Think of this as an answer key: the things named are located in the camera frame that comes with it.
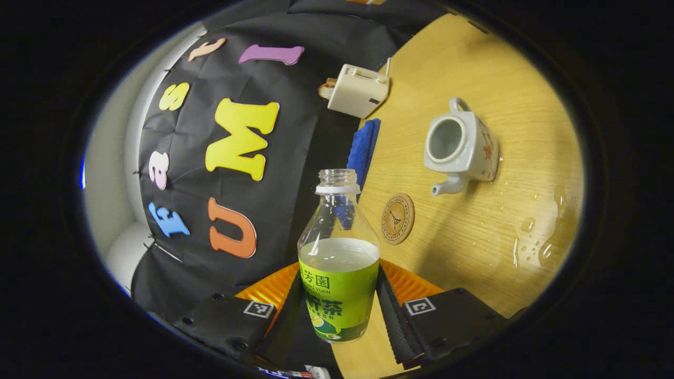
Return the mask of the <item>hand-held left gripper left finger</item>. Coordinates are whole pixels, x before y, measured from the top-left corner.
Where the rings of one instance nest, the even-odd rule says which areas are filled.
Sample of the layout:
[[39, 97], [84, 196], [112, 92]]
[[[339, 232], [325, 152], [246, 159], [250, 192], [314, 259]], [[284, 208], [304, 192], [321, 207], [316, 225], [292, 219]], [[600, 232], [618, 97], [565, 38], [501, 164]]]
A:
[[216, 291], [173, 326], [241, 364], [293, 367], [311, 349], [299, 269], [294, 262], [235, 295]]

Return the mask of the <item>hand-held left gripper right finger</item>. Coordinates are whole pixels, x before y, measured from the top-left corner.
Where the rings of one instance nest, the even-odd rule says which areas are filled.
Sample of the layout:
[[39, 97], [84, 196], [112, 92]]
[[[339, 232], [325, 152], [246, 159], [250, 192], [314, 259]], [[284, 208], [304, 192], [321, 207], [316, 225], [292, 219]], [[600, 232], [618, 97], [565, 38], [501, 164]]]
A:
[[376, 291], [395, 361], [405, 369], [454, 360], [512, 323], [463, 287], [443, 290], [383, 259]]

